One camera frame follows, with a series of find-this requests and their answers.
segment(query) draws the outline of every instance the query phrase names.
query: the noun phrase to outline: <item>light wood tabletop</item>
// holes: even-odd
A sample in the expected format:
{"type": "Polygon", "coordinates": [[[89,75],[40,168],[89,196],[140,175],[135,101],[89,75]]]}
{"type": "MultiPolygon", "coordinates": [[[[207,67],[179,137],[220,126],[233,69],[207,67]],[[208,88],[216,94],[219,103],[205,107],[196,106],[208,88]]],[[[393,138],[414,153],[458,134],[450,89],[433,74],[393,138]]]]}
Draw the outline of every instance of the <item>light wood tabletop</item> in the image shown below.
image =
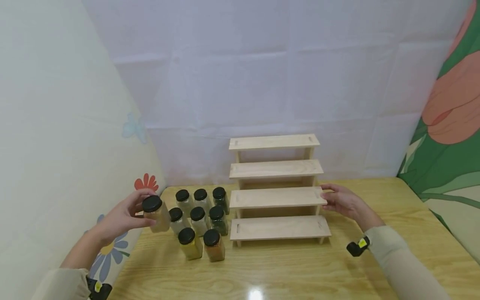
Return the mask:
{"type": "MultiPolygon", "coordinates": [[[[479,299],[480,267],[400,179],[336,180],[362,197],[408,243],[453,299],[479,299]]],[[[168,187],[161,195],[169,208],[175,193],[216,186],[168,187]]],[[[224,185],[227,195],[235,185],[224,185]]],[[[186,261],[170,231],[143,230],[115,282],[109,300],[150,299],[396,299],[373,256],[352,257],[345,249],[362,232],[351,220],[324,211],[332,237],[245,241],[228,237],[226,259],[186,261]]],[[[234,216],[230,212],[229,221],[234,216]]]]}

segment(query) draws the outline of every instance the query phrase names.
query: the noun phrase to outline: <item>spice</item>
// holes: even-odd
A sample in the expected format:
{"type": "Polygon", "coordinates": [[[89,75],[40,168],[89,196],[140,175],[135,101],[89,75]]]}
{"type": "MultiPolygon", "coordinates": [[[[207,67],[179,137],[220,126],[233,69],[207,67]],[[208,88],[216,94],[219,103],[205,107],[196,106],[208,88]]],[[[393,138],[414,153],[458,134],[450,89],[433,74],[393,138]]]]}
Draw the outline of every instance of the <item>spice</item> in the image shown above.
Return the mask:
{"type": "Polygon", "coordinates": [[[167,205],[158,196],[150,196],[143,200],[144,217],[156,221],[150,226],[152,232],[164,232],[170,228],[170,215],[167,205]]]}
{"type": "Polygon", "coordinates": [[[182,229],[190,227],[187,216],[183,215],[183,211],[180,208],[174,207],[170,209],[169,213],[170,227],[172,227],[175,236],[177,236],[182,229]]]}
{"type": "Polygon", "coordinates": [[[208,212],[210,220],[212,221],[212,228],[218,230],[221,235],[225,236],[228,234],[228,226],[225,221],[225,212],[223,208],[219,205],[216,205],[210,209],[208,212]]]}
{"type": "Polygon", "coordinates": [[[205,211],[203,207],[198,206],[190,212],[190,218],[192,219],[192,226],[196,234],[199,237],[202,237],[207,230],[210,228],[208,218],[205,216],[205,211]]]}
{"type": "Polygon", "coordinates": [[[187,190],[180,190],[175,194],[175,198],[177,199],[177,206],[185,212],[185,215],[189,216],[190,211],[193,209],[190,193],[187,190]]]}
{"type": "Polygon", "coordinates": [[[225,246],[220,233],[215,229],[208,230],[204,235],[205,252],[211,262],[225,260],[225,246]]]}
{"type": "Polygon", "coordinates": [[[225,192],[225,189],[219,186],[213,190],[212,195],[215,205],[221,206],[225,214],[228,215],[230,213],[230,206],[228,205],[227,193],[225,192]]]}
{"type": "Polygon", "coordinates": [[[195,206],[201,206],[204,208],[204,211],[210,210],[210,200],[208,199],[208,194],[205,189],[198,189],[193,193],[195,199],[195,206]]]}
{"type": "Polygon", "coordinates": [[[195,231],[190,227],[184,228],[179,233],[180,247],[187,257],[187,260],[198,259],[202,257],[203,247],[195,231]]]}

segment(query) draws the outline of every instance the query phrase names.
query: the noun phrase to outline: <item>hand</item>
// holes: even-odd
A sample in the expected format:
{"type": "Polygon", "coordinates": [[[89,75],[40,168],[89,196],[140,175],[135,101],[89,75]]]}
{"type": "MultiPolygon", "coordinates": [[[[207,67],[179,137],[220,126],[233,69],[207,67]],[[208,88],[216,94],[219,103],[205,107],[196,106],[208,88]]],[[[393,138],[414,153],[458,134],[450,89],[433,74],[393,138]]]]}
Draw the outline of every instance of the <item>hand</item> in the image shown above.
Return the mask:
{"type": "Polygon", "coordinates": [[[141,189],[131,193],[125,200],[118,203],[101,221],[90,231],[97,234],[104,246],[124,232],[155,225],[155,221],[135,214],[143,211],[142,201],[148,196],[155,195],[151,189],[141,189]]]}
{"type": "Polygon", "coordinates": [[[363,232],[372,227],[385,225],[383,220],[351,190],[331,183],[320,186],[323,190],[333,191],[322,193],[321,197],[327,200],[327,205],[324,205],[323,209],[335,211],[354,220],[363,232]]]}

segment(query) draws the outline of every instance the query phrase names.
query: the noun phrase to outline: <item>wooden spice rack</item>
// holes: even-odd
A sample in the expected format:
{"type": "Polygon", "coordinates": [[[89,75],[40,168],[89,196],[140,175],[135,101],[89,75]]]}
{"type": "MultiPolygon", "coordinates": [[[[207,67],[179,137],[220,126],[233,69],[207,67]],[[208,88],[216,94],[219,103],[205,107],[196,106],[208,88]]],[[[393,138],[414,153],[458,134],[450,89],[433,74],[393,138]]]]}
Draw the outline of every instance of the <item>wooden spice rack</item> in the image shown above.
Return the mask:
{"type": "Polygon", "coordinates": [[[315,176],[323,174],[322,166],[313,159],[319,146],[314,134],[244,137],[230,139],[230,151],[235,151],[236,163],[230,167],[230,178],[236,179],[239,189],[230,195],[230,209],[236,210],[232,220],[230,240],[241,246],[243,240],[275,240],[318,238],[320,243],[331,236],[320,207],[326,201],[320,197],[322,188],[315,186],[315,176]],[[241,162],[240,151],[278,148],[304,148],[303,159],[269,162],[241,162]],[[272,178],[301,178],[301,187],[275,189],[244,189],[247,180],[272,178]],[[245,218],[251,210],[314,207],[314,215],[270,216],[245,218]]]}

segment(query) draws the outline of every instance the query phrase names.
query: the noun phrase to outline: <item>sleeve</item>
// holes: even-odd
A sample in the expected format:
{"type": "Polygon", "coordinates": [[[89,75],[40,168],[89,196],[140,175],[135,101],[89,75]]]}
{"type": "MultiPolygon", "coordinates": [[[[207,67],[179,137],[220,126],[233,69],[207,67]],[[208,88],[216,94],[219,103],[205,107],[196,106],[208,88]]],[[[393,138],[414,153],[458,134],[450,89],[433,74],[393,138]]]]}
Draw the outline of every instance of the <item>sleeve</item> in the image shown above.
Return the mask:
{"type": "Polygon", "coordinates": [[[450,299],[429,270],[413,255],[403,238],[391,227],[365,232],[369,249],[382,268],[388,283],[401,300],[450,299]]]}
{"type": "Polygon", "coordinates": [[[32,300],[87,300],[90,296],[87,269],[50,270],[38,286],[32,300]]]}

